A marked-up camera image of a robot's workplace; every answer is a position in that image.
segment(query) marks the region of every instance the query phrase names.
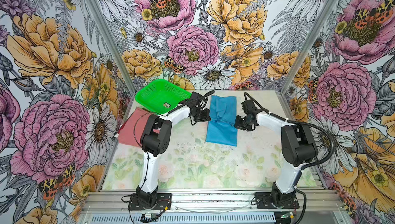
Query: black mounting plate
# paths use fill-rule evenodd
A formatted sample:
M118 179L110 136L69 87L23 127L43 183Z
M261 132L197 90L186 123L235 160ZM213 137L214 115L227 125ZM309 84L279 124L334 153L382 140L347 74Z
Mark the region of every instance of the black mounting plate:
M271 192L255 192L256 207L258 209L278 209L271 203L270 194ZM282 209L299 208L299 203L296 197L294 197L292 200L287 200L281 203L281 205L284 206Z
M132 194L131 201L129 201L128 210L163 210L167 205L168 202L166 200L171 201L171 193L158 193L156 196L156 201L159 203L156 204L152 209L148 209L143 206L138 200L136 194Z

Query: white cable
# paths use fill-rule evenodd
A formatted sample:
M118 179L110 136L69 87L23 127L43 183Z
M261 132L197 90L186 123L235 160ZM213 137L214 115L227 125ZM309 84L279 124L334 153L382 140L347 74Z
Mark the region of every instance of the white cable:
M182 210L185 210L185 211L188 211L188 212L194 212L194 213L223 214L223 213L230 212L230 211L233 211L233 210L236 210L236 209L242 209L242 208L245 208L245 207L248 207L248 206L249 206L249 204L245 205L243 207L236 207L236 208L228 209L228 210L225 210L225 211L194 211L194 210L190 210L190 209L184 209L184 208L181 208L181 207L177 207L177 206L174 206L174 205L172 205L171 207L172 208L179 208L179 209L182 209Z

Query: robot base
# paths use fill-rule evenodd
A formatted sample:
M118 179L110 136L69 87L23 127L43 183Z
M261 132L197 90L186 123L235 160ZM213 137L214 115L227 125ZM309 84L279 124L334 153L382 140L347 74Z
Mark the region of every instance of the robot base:
M158 202L159 205L155 204L153 208L149 208L149 206L147 206L145 203L139 201L136 194L132 194L131 201L128 205L128 210L163 210L168 204L166 200L171 201L171 193L157 193L156 202Z
M276 207L272 204L271 192L255 192L256 207L258 209L293 209L299 208L299 203L294 194L293 198L279 202L279 206Z

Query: vent grille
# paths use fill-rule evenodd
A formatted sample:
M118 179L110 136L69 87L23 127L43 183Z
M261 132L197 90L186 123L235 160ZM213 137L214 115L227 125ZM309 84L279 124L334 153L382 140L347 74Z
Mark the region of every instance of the vent grille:
M141 214L132 214L133 221L140 223ZM165 213L157 224L174 223L273 223L273 212L247 212L247 213ZM91 224L125 224L131 223L129 214L94 214Z

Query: floral tablecloth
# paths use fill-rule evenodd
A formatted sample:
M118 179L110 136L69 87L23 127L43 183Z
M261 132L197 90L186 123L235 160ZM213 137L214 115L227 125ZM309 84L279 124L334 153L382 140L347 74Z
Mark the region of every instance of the floral tablecloth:
M264 107L285 117L274 91L248 92ZM216 91L215 94L236 96L237 114L244 114L240 105L244 101L244 91ZM131 113L138 106L134 103ZM206 132L207 123L192 127L189 119L173 127L169 147L161 155L159 188L271 187L286 163L281 153L280 136L268 128L257 127L254 132L239 130L236 147L206 142ZM103 190L134 190L142 173L141 148L118 144ZM309 169L303 172L298 186L316 186Z

